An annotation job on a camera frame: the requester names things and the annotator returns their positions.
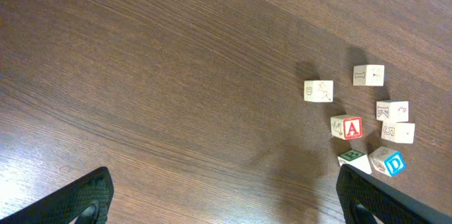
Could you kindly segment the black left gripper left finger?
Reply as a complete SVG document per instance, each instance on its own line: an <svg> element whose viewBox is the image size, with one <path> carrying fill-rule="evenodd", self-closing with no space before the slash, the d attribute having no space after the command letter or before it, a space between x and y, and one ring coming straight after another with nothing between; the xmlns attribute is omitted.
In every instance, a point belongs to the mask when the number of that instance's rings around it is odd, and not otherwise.
<svg viewBox="0 0 452 224"><path fill-rule="evenodd" d="M109 170L99 167L1 222L106 223L113 195Z"/></svg>

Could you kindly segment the wooden K cow block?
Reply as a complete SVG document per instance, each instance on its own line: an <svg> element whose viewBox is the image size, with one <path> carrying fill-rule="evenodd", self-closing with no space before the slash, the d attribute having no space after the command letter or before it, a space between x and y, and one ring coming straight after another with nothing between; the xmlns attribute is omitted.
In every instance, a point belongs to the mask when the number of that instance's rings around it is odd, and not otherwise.
<svg viewBox="0 0 452 224"><path fill-rule="evenodd" d="M415 124L404 122L383 122L381 138L394 143L413 144Z"/></svg>

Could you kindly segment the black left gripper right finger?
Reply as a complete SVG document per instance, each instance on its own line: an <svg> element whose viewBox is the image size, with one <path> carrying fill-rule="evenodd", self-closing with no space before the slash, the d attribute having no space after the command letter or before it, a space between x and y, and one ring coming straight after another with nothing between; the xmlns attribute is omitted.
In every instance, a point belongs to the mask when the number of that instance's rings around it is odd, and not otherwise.
<svg viewBox="0 0 452 224"><path fill-rule="evenodd" d="M336 191L347 224L450 223L451 217L349 164L341 166Z"/></svg>

